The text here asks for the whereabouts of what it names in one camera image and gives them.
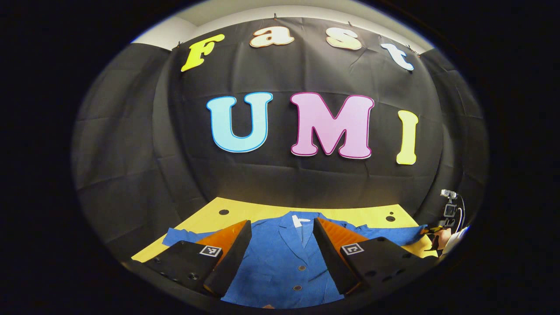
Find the blue shirt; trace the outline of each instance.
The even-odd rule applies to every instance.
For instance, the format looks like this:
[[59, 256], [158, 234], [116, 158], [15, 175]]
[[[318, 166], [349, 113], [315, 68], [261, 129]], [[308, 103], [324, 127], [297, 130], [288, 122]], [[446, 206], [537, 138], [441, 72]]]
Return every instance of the blue shirt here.
[[[293, 215], [309, 221], [296, 227]], [[394, 229], [368, 228], [367, 225], [356, 227], [345, 221], [327, 219], [319, 212], [296, 211], [259, 220], [251, 224], [251, 241], [222, 300], [258, 308], [270, 304], [278, 309], [309, 307], [344, 298], [338, 293], [313, 235], [313, 219], [316, 217], [368, 239], [385, 237], [400, 246], [420, 240], [420, 231], [425, 226]], [[163, 244], [171, 246], [180, 240], [197, 242], [213, 233], [196, 234], [169, 229]]]

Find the letter u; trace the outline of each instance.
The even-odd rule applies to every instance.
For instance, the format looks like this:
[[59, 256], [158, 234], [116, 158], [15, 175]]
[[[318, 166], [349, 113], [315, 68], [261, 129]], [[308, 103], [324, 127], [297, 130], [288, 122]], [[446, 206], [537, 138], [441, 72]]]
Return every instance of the letter u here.
[[237, 137], [231, 128], [231, 108], [237, 100], [232, 96], [211, 99], [206, 104], [210, 110], [212, 137], [221, 149], [242, 153], [257, 149], [267, 140], [267, 105], [272, 100], [268, 92], [255, 92], [245, 95], [245, 102], [251, 105], [251, 124], [253, 130], [246, 137]]

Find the yellow letter f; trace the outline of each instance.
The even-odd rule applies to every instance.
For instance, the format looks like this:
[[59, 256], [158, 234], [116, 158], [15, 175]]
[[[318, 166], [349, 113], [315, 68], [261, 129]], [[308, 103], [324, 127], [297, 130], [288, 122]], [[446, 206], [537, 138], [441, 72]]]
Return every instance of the yellow letter f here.
[[212, 52], [212, 49], [214, 49], [214, 42], [221, 41], [224, 38], [225, 36], [223, 34], [219, 34], [192, 44], [189, 47], [189, 57], [186, 59], [185, 65], [181, 68], [181, 72], [200, 66], [204, 62], [204, 59], [200, 57], [200, 54], [204, 53], [204, 55], [207, 56]]

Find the yellow table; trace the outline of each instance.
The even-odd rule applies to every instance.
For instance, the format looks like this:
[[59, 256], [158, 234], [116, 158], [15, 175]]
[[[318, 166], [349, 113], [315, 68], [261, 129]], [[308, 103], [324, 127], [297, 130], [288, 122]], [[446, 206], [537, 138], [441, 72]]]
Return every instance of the yellow table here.
[[[229, 213], [227, 215], [219, 214], [219, 211], [223, 209], [229, 210]], [[176, 226], [175, 229], [185, 229], [194, 233], [214, 232], [239, 221], [251, 220], [253, 223], [271, 217], [281, 217], [290, 211], [321, 212], [328, 219], [346, 221], [354, 226], [367, 224], [369, 228], [410, 228], [418, 226], [414, 219], [399, 205], [354, 209], [306, 209], [267, 206], [257, 203], [216, 198]], [[392, 222], [387, 221], [386, 218], [388, 216], [394, 217], [395, 220]], [[161, 243], [164, 237], [165, 235], [148, 245], [136, 255], [132, 256], [132, 259], [139, 262], [146, 262], [168, 249], [168, 246]], [[414, 244], [403, 246], [404, 249], [421, 258], [426, 256], [437, 257], [436, 251], [424, 251], [431, 247], [432, 242], [427, 236], [422, 237]]]

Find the pink letter m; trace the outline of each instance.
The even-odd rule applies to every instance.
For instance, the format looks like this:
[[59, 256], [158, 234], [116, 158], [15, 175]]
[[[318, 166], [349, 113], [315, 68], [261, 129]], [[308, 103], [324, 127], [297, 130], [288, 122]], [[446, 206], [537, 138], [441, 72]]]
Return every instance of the pink letter m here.
[[292, 146], [293, 154], [317, 154], [319, 148], [313, 144], [315, 130], [327, 155], [333, 153], [342, 134], [346, 133], [344, 145], [338, 150], [340, 155], [349, 159], [367, 159], [371, 156], [367, 140], [374, 100], [362, 95], [351, 95], [344, 101], [336, 118], [317, 93], [296, 93], [290, 101], [297, 106], [298, 112], [297, 143]]

